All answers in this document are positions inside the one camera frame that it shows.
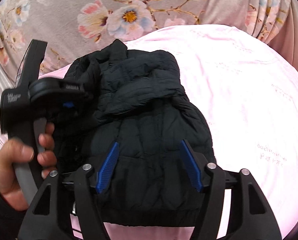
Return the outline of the person's left hand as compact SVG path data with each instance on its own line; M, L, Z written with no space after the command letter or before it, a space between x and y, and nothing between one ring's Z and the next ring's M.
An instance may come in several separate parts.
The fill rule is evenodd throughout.
M56 169L53 132L54 124L47 123L45 133L41 133L38 137L39 144L45 149L37 156L37 161L42 166L41 177L44 179ZM33 158L33 148L18 138L9 139L0 150L0 194L16 211L24 211L28 208L28 204L16 178L15 166L29 163Z

